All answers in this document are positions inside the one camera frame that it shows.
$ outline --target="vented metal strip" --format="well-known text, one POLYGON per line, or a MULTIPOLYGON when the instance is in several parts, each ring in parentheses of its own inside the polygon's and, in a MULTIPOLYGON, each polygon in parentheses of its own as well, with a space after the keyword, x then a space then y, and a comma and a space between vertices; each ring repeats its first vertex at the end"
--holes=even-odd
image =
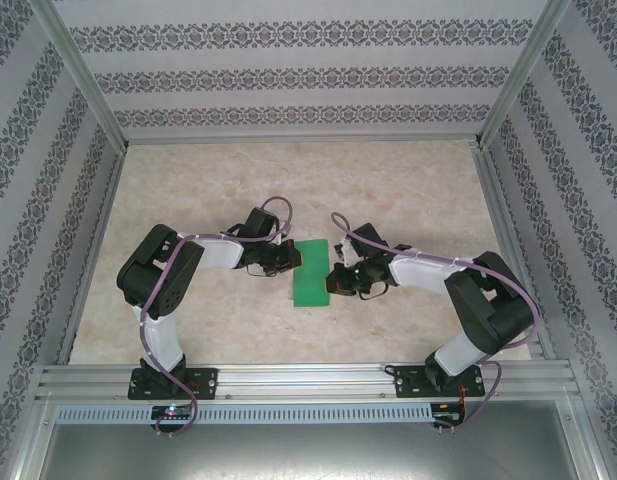
MULTIPOLYGON (((151 405, 64 405, 58 425, 139 425, 149 423, 151 405)), ((432 422, 429 403, 362 405, 203 405, 195 423, 207 425, 413 423, 432 422)), ((173 420, 164 424, 181 424, 173 420)))

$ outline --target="green sponge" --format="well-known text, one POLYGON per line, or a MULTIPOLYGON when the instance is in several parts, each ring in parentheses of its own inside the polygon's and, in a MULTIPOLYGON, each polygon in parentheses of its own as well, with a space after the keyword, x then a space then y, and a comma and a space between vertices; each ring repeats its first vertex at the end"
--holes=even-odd
POLYGON ((295 307, 327 307, 330 294, 326 291, 326 277, 330 273, 328 240, 295 242, 301 252, 302 265, 294 269, 293 292, 295 307))

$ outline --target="patterned wallpaper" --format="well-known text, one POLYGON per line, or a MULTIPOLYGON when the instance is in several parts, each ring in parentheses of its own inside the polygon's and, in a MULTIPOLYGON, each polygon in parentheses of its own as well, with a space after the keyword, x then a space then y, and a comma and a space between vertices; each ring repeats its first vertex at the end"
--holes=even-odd
POLYGON ((476 134, 546 0, 57 1, 131 140, 476 134))
POLYGON ((617 478, 617 0, 570 5, 490 151, 553 347, 617 478))
POLYGON ((0 474, 57 360, 119 162, 23 0, 0 1, 0 474))

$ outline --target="gray floor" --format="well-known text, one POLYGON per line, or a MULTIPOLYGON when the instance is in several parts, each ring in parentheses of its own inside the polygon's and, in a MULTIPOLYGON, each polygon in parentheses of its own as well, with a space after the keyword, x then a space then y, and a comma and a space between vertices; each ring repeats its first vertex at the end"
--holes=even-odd
POLYGON ((57 426, 44 479, 573 479, 554 406, 489 405, 456 435, 430 425, 57 426))

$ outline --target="beige table surface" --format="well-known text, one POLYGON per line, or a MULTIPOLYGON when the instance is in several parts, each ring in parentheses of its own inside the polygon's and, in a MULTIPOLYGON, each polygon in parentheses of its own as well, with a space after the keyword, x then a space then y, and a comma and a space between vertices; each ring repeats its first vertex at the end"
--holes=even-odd
MULTIPOLYGON (((291 237, 328 239, 331 262, 341 238, 333 210, 353 227, 372 222, 390 245, 453 257, 498 251, 466 142, 131 146, 71 363, 138 362, 138 325, 115 279, 155 224, 216 233, 271 195, 293 203, 291 237)), ((269 208, 284 218, 283 204, 269 208)), ((189 363, 418 362, 461 330, 447 297, 416 288, 294 308, 292 273, 200 271, 177 312, 189 363)), ((530 358, 525 346, 500 357, 530 358)))

